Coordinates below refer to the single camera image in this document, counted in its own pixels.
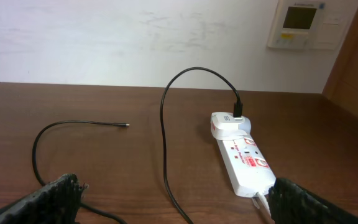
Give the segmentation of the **wall thermostat control panel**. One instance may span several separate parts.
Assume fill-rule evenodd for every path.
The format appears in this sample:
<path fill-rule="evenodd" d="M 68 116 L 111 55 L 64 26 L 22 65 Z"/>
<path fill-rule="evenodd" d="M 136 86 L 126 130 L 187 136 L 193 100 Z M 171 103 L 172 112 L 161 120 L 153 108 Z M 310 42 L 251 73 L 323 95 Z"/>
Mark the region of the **wall thermostat control panel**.
<path fill-rule="evenodd" d="M 267 46 L 334 50 L 358 10 L 358 0 L 278 0 Z"/>

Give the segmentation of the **white USB charger adapter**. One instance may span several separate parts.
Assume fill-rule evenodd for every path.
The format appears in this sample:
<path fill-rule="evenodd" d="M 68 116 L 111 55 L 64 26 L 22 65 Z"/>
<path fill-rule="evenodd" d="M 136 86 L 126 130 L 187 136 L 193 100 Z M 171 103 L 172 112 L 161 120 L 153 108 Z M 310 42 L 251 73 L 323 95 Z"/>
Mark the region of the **white USB charger adapter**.
<path fill-rule="evenodd" d="M 215 112 L 211 115 L 211 133 L 217 140 L 235 140 L 250 134 L 250 119 L 235 118 L 232 113 Z"/>

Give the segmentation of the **white power strip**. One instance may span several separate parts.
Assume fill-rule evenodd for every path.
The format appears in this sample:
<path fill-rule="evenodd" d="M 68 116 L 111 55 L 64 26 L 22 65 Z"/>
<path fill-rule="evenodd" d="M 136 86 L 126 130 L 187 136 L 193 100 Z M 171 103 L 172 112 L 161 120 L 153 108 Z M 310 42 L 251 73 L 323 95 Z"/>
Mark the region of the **white power strip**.
<path fill-rule="evenodd" d="M 267 195 L 276 177 L 252 136 L 217 143 L 234 193 L 246 198 Z"/>

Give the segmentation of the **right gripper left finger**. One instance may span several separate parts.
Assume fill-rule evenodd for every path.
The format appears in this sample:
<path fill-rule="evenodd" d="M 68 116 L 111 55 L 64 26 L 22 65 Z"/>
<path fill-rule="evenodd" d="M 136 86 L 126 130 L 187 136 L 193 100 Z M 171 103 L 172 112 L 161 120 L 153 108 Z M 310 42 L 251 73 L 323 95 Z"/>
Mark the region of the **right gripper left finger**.
<path fill-rule="evenodd" d="M 0 208 L 0 224 L 72 224 L 87 184 L 64 174 L 41 189 Z"/>

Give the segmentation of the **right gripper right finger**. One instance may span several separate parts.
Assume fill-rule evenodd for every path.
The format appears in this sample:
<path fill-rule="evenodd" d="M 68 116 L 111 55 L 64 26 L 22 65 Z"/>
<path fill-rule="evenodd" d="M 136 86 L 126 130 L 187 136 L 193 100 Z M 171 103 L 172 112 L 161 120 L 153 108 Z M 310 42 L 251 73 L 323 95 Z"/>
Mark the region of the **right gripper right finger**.
<path fill-rule="evenodd" d="M 286 178 L 277 178 L 268 190 L 275 224 L 358 224 L 358 217 Z"/>

